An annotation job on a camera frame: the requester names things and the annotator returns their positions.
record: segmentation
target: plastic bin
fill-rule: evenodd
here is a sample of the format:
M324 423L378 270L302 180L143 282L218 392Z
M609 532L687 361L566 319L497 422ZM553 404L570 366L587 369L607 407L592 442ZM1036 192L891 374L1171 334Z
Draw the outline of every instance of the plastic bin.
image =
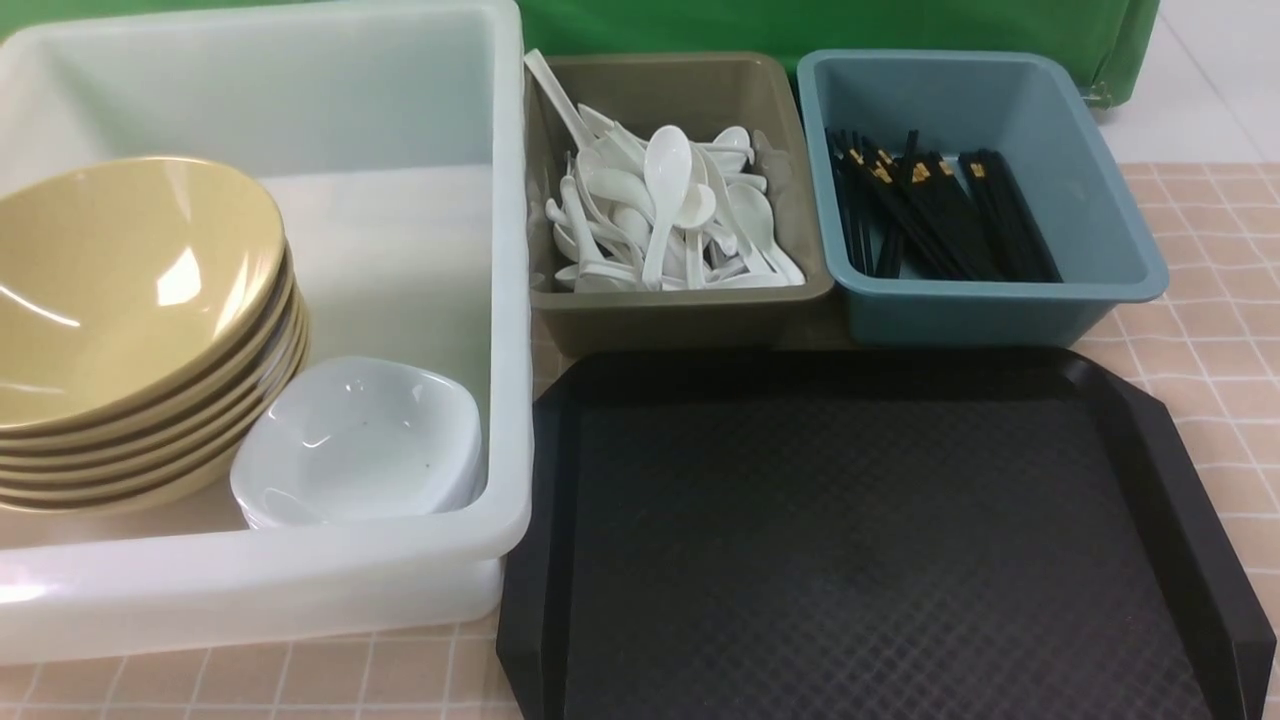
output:
M1005 53L823 50L799 65L827 266L847 291L861 345L1069 346L1119 302L1169 286L1120 169L1066 72ZM824 128L856 129L890 151L910 129L955 156L982 147L1009 160L1062 283L883 279L845 249ZM873 237L879 246L881 238Z
M685 292L556 292L550 278L567 264L543 214L559 200L568 131L541 88L526 79L529 252L532 306L568 356L607 350L687 348L772 343L787 322L832 288L822 258L804 131L786 72L750 53L549 58L570 99L648 137L664 124L692 140L745 127L756 147L755 172L769 181L778 245L804 270L797 287Z
M0 192L129 155L247 170L280 205L311 361L454 378L489 447L483 495L431 516L251 532L225 483L154 512L0 512L0 664L497 605L532 465L520 31L511 0L383 0L83 20L0 46Z

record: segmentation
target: yellow bowl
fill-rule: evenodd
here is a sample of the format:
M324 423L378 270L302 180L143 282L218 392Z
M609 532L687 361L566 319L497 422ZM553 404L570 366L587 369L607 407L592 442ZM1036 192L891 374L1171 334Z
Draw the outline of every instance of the yellow bowl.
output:
M284 255L270 193L178 158L76 170L0 200L0 433L49 434L179 387L257 316Z
M28 512L124 512L172 502L225 477L250 428L306 366L311 352L310 318L306 307L300 306L298 311L301 324L287 361L280 363L283 372L276 373L276 382L264 384L252 397L251 410L224 424L218 437L184 448L160 468L110 483L67 489L13 489L3 484L0 507Z
M110 452L138 436L154 432L157 425L179 421L191 409L200 406L207 397L224 392L229 384L243 379L257 359L266 351L269 342L276 336L285 310L298 296L292 274L292 259L285 251L280 274L271 291L266 306L259 318L250 323L239 342L216 359L202 374L187 378L187 384L155 398L152 404L133 411L101 420L84 428L33 437L10 438L0 432L0 466L18 468L56 468L60 462L49 462L61 455L76 455L102 450Z
M301 299L293 296L288 311L273 331L271 342L259 354L256 364L238 382L220 388L188 410L182 418L157 425L128 441L88 452L55 455L40 460L61 460L61 465L14 468L0 456L0 495L9 488L63 491L104 483L164 465L182 454L201 447L227 425L243 416L261 395L283 375L298 350L303 327Z

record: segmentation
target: white tiled floor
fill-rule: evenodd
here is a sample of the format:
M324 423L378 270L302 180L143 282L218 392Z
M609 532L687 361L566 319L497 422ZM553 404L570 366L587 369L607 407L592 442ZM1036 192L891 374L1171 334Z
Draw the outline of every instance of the white tiled floor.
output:
M1267 161L1280 161L1280 5L1165 0L1161 14Z
M1276 38L1276 0L1164 0L1133 99L1098 114L1116 160L1280 161Z

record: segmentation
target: textured tray surface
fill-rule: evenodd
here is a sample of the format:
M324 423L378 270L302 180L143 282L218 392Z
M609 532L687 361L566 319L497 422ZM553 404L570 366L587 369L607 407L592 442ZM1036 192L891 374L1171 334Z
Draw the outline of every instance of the textured tray surface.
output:
M1028 380L584 409L566 717L1208 717L1089 409Z

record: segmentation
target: blue plastic tray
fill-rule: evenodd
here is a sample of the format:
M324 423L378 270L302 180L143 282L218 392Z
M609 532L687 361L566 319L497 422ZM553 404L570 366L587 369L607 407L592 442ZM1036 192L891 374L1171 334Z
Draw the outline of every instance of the blue plastic tray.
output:
M1169 269L1097 124L1060 65L1015 53L822 50L797 69L827 266L849 297L863 345L1069 346L1116 304L1146 302ZM890 151L910 129L920 147L1005 155L1059 283L872 278L845 249L826 128ZM881 238L873 236L879 247Z

